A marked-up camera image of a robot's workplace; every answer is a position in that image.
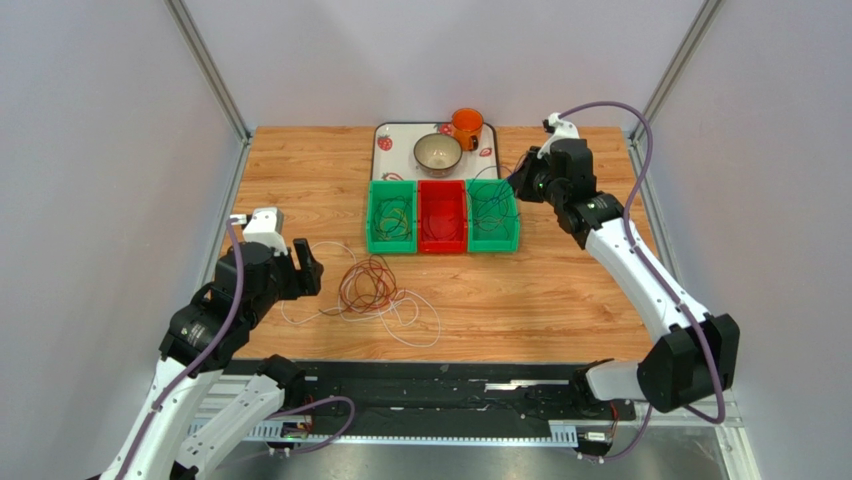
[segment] white tray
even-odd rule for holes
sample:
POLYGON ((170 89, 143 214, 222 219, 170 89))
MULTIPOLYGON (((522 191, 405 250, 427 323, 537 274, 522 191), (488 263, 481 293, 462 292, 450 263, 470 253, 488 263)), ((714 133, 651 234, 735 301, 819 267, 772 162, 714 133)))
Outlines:
POLYGON ((422 171, 414 159, 414 144, 424 135, 449 132, 447 123, 385 123, 373 137, 373 180, 467 180, 500 178, 497 165, 497 134, 491 125, 482 126, 479 149, 462 153, 459 166, 450 175, 433 178, 422 171))

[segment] wooden tabletop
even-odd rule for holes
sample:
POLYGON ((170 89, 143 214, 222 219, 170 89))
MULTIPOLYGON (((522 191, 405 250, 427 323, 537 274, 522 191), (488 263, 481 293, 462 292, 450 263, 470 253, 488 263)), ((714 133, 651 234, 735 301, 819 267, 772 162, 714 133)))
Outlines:
MULTIPOLYGON (((598 189, 622 202, 634 182, 622 132, 581 128, 594 152, 598 189)), ((365 238, 367 189, 374 129, 259 128, 240 185, 235 213, 277 206, 286 217, 284 238, 312 245, 339 242, 358 260, 368 257, 365 238)), ((541 128, 498 127, 501 163, 510 168, 541 128)), ((639 315, 614 280, 571 236, 559 229, 547 204, 518 203, 520 247, 515 254, 388 255, 400 288, 422 295, 440 316, 440 338, 429 348, 394 340, 380 319, 348 323, 320 315, 303 325, 285 321, 280 304, 251 333, 240 357, 277 353, 292 359, 589 362, 640 359, 650 348, 639 315)), ((631 212, 652 243, 641 200, 631 212)), ((352 265, 342 248, 313 247, 325 266, 323 290, 284 305, 299 321, 337 304, 337 287, 352 265)), ((387 328, 427 344, 438 333, 435 315, 420 303, 409 327, 385 315, 387 328)), ((413 315, 400 307, 403 320, 413 315)))

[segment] white wall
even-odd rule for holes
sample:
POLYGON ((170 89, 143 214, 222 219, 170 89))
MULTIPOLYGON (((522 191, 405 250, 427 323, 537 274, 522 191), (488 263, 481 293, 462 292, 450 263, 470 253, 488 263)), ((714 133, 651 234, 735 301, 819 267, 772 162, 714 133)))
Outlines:
MULTIPOLYGON (((540 125, 643 107, 701 0, 187 0, 250 127, 447 118, 540 125)), ((635 125, 629 114, 581 124, 635 125)))
POLYGON ((161 0, 0 5, 0 478, 109 464, 238 151, 161 0))
POLYGON ((727 2, 656 121, 685 283, 742 329, 763 478, 849 478, 852 3, 727 2))

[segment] bowl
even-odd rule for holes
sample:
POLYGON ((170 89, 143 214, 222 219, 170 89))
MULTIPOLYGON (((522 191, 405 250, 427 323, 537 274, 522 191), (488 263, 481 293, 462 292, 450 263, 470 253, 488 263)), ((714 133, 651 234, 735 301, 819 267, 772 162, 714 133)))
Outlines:
POLYGON ((461 144, 443 133, 430 133, 414 144, 414 159, 429 176, 446 177, 461 160, 461 144))

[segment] workstation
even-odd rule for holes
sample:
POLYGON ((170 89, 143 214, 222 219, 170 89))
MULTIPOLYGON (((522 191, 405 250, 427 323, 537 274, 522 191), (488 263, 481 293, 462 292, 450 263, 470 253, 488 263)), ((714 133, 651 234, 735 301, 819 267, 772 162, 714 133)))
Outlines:
POLYGON ((3 7, 0 477, 842 477, 846 7, 646 7, 3 7))

